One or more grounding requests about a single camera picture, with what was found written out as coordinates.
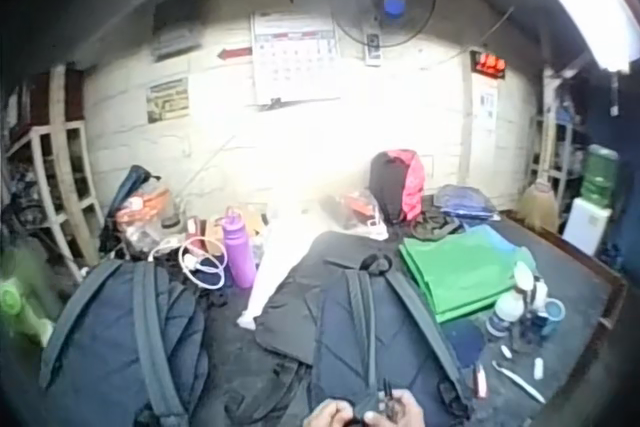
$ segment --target broom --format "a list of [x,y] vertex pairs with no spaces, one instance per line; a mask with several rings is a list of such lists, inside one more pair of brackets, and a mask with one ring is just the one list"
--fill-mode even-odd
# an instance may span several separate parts
[[553,71],[544,69],[543,97],[544,114],[542,118],[542,141],[540,145],[540,165],[536,181],[525,190],[518,205],[518,216],[524,224],[533,229],[558,231],[559,212],[556,195],[549,183],[549,170],[553,159],[553,147],[556,140],[556,89],[557,83],[551,78]]

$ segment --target hand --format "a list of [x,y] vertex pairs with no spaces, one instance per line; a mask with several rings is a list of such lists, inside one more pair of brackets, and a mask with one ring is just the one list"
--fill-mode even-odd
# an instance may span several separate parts
[[422,408],[408,390],[394,389],[393,409],[395,423],[376,412],[364,414],[364,421],[369,427],[425,427]]
[[327,399],[307,417],[302,427],[344,427],[353,419],[349,402]]

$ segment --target red digital display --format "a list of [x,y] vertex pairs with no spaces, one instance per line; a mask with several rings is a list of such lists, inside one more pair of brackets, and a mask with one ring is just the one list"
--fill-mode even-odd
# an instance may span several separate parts
[[504,79],[507,63],[494,54],[472,50],[471,71],[493,79]]

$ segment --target white cloth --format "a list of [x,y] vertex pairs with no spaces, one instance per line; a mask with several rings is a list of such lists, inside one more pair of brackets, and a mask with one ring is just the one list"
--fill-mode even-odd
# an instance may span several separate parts
[[289,271],[307,254],[326,224],[313,215],[288,215],[271,222],[265,232],[264,256],[251,290],[247,309],[238,319],[244,329],[255,330],[255,318]]

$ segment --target green bag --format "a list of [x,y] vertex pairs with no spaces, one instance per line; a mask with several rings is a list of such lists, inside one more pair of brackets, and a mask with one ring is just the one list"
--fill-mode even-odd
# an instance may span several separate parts
[[400,252],[438,322],[492,306],[515,285],[517,261],[536,270],[527,248],[510,244],[488,226],[439,242],[405,239]]

